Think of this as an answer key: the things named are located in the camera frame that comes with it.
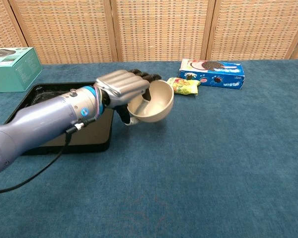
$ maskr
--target box lid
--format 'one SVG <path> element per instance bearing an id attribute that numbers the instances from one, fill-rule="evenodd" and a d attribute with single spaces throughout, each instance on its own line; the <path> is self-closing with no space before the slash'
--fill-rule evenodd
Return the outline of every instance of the box lid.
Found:
<path id="1" fill-rule="evenodd" d="M 33 47 L 0 48 L 0 67 L 13 66 Z"/>
<path id="2" fill-rule="evenodd" d="M 207 61 L 199 59 L 183 59 L 180 70 L 203 72 L 203 73 L 223 73 L 244 76 L 244 70 L 239 63 L 228 63 L 222 61 Z"/>

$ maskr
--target teal box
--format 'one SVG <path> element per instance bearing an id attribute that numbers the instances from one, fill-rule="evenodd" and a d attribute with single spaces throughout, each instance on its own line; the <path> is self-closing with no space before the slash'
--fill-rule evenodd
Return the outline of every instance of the teal box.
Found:
<path id="1" fill-rule="evenodd" d="M 33 47 L 0 48 L 0 92 L 24 92 L 41 73 Z"/>
<path id="2" fill-rule="evenodd" d="M 245 74 L 239 63 L 183 59 L 179 78 L 199 80 L 203 86 L 241 89 Z"/>

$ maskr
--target table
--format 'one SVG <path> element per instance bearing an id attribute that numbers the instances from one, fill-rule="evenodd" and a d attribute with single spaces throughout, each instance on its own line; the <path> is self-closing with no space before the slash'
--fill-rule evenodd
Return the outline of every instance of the table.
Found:
<path id="1" fill-rule="evenodd" d="M 114 115 L 102 153 L 63 155 L 35 180 L 0 194 L 0 238 L 298 238 L 298 59 L 236 61 L 241 90 L 175 95 L 160 122 Z M 180 62 L 44 65 L 35 83 L 93 81 L 138 68 L 164 80 Z M 24 93 L 0 93 L 0 124 Z M 0 189 L 53 155 L 21 156 Z"/>

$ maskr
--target green box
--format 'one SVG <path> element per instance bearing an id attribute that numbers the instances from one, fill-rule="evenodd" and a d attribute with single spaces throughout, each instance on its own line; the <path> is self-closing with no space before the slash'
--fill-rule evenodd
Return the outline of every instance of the green box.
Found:
<path id="1" fill-rule="evenodd" d="M 0 92 L 24 92 L 41 73 L 33 47 L 0 48 Z"/>

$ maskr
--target robotic arm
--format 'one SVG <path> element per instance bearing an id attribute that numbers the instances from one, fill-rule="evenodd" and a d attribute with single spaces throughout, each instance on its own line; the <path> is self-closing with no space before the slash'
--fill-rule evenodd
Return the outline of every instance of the robotic arm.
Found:
<path id="1" fill-rule="evenodd" d="M 93 86 L 21 109 L 10 123 L 0 125 L 0 172 L 25 151 L 97 120 L 105 108 L 117 110 L 130 124 L 127 104 L 137 95 L 147 95 L 149 83 L 139 74 L 118 70 L 97 78 Z"/>

